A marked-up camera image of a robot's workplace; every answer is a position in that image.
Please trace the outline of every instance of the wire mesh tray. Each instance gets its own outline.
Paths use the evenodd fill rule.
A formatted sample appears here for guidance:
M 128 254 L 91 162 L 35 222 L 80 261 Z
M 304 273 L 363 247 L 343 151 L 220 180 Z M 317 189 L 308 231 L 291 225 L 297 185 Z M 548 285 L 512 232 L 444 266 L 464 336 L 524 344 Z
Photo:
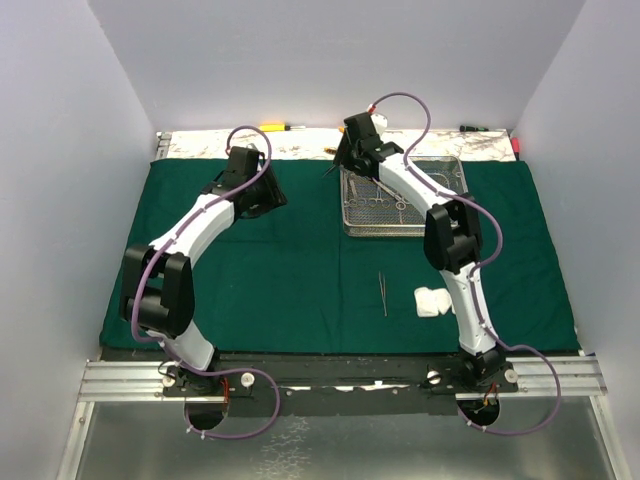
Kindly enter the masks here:
M 420 170 L 443 187 L 456 193 L 467 191 L 464 171 L 458 158 L 410 158 Z M 422 236 L 424 219 L 406 199 L 397 194 L 396 197 L 402 201 L 372 181 L 343 169 L 340 174 L 340 198 L 344 231 L 351 237 Z

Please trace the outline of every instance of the robotic arm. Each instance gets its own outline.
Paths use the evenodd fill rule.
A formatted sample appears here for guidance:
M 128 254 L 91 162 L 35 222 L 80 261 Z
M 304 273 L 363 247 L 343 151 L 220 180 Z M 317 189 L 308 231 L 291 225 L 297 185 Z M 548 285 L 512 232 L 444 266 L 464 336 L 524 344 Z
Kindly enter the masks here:
M 193 266 L 211 242 L 237 220 L 255 218 L 287 204 L 270 168 L 251 186 L 233 193 L 264 168 L 261 155 L 254 149 L 232 147 L 226 170 L 202 190 L 191 210 L 171 230 L 150 245 L 133 246 L 125 252 L 121 316 L 132 321 L 140 279 L 154 255 L 161 252 L 150 277 L 161 278 L 162 286 L 145 285 L 137 324 L 196 370 L 213 368 L 216 349 L 193 322 Z
M 477 210 L 463 202 L 473 198 L 465 193 L 459 199 L 411 160 L 405 163 L 398 145 L 383 143 L 380 134 L 386 128 L 384 117 L 364 112 L 346 118 L 344 124 L 334 167 L 342 166 L 383 183 L 407 198 L 425 219 L 424 253 L 442 274 L 451 294 L 460 332 L 463 375 L 470 385 L 484 382 L 505 365 L 506 356 L 496 345 L 498 337 L 489 319 L 480 272 L 474 269 L 482 247 L 480 222 Z

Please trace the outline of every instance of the green cloth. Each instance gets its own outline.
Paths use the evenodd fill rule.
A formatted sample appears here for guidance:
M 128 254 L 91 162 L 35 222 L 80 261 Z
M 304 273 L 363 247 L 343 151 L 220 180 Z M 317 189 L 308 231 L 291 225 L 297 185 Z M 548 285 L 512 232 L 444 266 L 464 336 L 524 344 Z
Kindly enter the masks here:
M 151 166 L 128 245 L 149 243 L 192 206 L 224 160 L 161 160 Z M 274 161 L 289 204 L 240 220 L 194 269 L 195 320 L 222 350 L 289 353 L 418 353 L 458 349 L 455 317 L 419 318 L 417 287 L 444 287 L 421 238 L 351 238 L 342 228 L 339 175 L 329 162 Z M 500 222 L 502 255 L 482 272 L 493 323 L 507 343 L 579 348 L 571 307 L 538 195 L 523 162 L 464 165 L 469 191 Z M 481 219 L 482 256 L 496 244 Z M 384 317 L 378 272 L 386 277 Z M 118 277 L 100 336 L 139 348 L 118 316 Z

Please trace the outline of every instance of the white wall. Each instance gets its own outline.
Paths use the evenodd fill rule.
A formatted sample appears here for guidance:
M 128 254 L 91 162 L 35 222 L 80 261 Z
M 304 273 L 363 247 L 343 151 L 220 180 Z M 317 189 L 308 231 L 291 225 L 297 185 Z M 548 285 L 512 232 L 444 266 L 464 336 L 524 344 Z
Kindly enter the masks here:
M 0 15 L 0 478 L 54 478 L 154 134 L 83 0 Z
M 517 133 L 640 476 L 640 3 L 587 0 Z
M 159 130 L 338 125 L 382 94 L 515 126 L 584 0 L 89 0 Z M 419 108 L 384 106 L 396 126 Z

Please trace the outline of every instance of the yellow screwdriver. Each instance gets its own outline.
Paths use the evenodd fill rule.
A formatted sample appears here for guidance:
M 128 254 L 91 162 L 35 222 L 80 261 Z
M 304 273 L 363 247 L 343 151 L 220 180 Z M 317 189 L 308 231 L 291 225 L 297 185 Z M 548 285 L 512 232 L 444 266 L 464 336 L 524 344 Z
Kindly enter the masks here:
M 304 130 L 304 125 L 287 125 L 286 123 L 269 123 L 267 125 L 260 125 L 260 130 L 263 132 L 288 132 L 289 130 Z

